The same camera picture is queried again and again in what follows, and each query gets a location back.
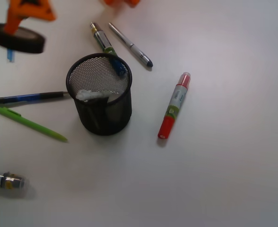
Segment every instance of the red cap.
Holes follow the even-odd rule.
[[[160,139],[167,139],[174,125],[174,118],[165,116],[158,133]]]
[[[188,72],[185,72],[181,75],[178,85],[182,85],[186,88],[188,88],[188,85],[190,84],[191,75]]]

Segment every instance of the black pen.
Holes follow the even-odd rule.
[[[22,102],[22,101],[37,101],[37,100],[43,100],[49,98],[60,98],[68,95],[69,95],[68,92],[58,91],[58,92],[38,93],[38,94],[30,94],[30,95],[23,95],[23,96],[2,97],[0,98],[0,104],[15,103],[15,102]]]

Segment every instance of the black mesh pen holder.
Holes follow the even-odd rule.
[[[80,59],[69,70],[66,80],[82,124],[97,135],[113,135],[128,124],[132,112],[131,83],[129,66],[121,58],[107,53]],[[111,91],[118,97],[113,101],[109,98],[81,101],[76,99],[80,90]]]

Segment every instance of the red marker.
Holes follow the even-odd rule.
[[[171,101],[169,102],[160,131],[158,133],[158,137],[160,139],[168,138],[169,133],[173,128],[174,122],[177,119],[181,105],[184,101],[190,80],[191,75],[188,72],[183,73],[180,77],[180,80],[176,85],[176,88],[172,95]]]

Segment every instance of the pen clip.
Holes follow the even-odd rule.
[[[11,113],[13,113],[13,114],[16,114],[16,115],[18,115],[19,117],[21,117],[21,114],[15,112],[15,111],[13,111],[13,110],[10,110],[10,109],[8,109],[8,108],[6,108],[6,107],[4,107],[4,108],[5,108],[7,111],[9,111],[9,112],[11,112]]]

